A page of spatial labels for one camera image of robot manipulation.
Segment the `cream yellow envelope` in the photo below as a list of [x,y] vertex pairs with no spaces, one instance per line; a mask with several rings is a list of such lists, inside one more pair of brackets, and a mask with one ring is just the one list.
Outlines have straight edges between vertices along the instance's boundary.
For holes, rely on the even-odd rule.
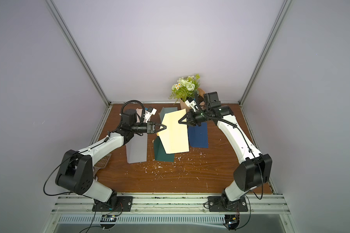
[[178,122],[186,113],[186,110],[182,109],[167,113],[163,117],[162,125],[165,125],[166,129],[160,131],[158,136],[167,154],[189,152],[187,125]]

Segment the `navy blue envelope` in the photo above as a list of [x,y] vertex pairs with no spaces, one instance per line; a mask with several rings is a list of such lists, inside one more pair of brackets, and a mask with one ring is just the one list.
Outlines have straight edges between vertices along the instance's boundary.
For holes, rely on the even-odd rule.
[[201,126],[188,127],[189,145],[193,148],[208,148],[208,127],[206,122],[202,122]]

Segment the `mint green envelope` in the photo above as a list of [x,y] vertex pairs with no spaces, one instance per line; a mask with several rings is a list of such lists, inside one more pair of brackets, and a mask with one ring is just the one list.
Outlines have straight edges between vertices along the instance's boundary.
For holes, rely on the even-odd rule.
[[170,116],[168,116],[172,112],[178,111],[177,107],[163,107],[159,113],[160,117],[160,124],[161,125],[168,125],[168,122],[170,121]]

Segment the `pink envelope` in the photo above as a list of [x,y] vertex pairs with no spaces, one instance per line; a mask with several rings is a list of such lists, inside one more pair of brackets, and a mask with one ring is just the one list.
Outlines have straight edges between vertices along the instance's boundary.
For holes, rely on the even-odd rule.
[[140,122],[140,123],[145,122],[145,110],[137,108],[136,113],[137,113],[137,122]]

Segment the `grey envelope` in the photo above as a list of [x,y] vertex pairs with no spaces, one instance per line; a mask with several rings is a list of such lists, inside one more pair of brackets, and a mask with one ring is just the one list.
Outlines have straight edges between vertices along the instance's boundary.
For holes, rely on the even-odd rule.
[[126,157],[129,164],[141,163],[147,161],[148,136],[135,135],[126,144]]

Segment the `dark green envelope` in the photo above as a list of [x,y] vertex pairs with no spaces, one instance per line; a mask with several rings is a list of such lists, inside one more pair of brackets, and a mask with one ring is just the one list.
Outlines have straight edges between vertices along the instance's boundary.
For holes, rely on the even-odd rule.
[[174,162],[174,154],[166,153],[165,148],[159,136],[154,140],[154,154],[155,154],[156,161]]

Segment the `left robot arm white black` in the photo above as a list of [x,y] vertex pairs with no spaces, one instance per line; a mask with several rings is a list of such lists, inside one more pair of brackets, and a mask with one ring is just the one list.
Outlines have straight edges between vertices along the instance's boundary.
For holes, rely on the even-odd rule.
[[69,150],[64,154],[55,184],[68,191],[94,199],[96,204],[112,210],[117,206],[117,193],[94,178],[94,166],[115,149],[127,144],[135,134],[155,134],[167,126],[148,121],[137,122],[137,111],[128,109],[121,113],[117,128],[108,135],[84,149]]

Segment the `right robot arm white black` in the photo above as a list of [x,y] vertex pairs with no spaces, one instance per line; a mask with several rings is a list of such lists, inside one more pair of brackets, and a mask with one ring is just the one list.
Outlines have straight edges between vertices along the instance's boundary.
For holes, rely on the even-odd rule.
[[263,187],[268,182],[272,158],[269,154],[262,154],[253,145],[244,133],[235,114],[227,105],[222,105],[217,92],[204,94],[204,105],[198,101],[198,93],[194,92],[191,100],[195,107],[191,107],[180,120],[180,124],[188,126],[201,126],[201,123],[213,121],[223,132],[234,149],[239,166],[233,173],[234,181],[224,189],[220,204],[226,210],[233,209],[237,202],[257,187]]

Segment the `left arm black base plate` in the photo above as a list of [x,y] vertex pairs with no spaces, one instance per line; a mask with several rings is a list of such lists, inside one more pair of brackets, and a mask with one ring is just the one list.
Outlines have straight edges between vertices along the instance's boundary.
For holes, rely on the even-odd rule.
[[107,202],[94,201],[93,212],[130,212],[133,196],[113,196]]

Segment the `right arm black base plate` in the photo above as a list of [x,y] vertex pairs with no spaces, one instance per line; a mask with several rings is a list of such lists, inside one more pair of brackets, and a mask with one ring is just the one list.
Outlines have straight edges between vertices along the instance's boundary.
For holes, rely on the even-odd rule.
[[245,198],[237,201],[229,201],[225,196],[208,196],[208,200],[204,203],[204,207],[210,212],[247,212],[249,209]]

